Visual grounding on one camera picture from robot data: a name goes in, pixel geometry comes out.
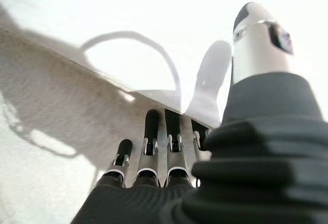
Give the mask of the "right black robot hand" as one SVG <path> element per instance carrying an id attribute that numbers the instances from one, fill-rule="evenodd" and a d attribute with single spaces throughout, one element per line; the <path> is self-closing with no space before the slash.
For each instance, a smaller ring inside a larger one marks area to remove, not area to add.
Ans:
<path id="1" fill-rule="evenodd" d="M 290 35 L 261 5 L 235 18 L 228 102 L 219 128 L 193 121 L 187 171 L 180 116 L 165 111 L 167 177 L 158 179 L 156 110 L 147 112 L 136 180 L 123 140 L 73 223 L 327 223 L 327 122 L 297 74 Z M 192 186 L 190 175 L 199 182 Z"/>

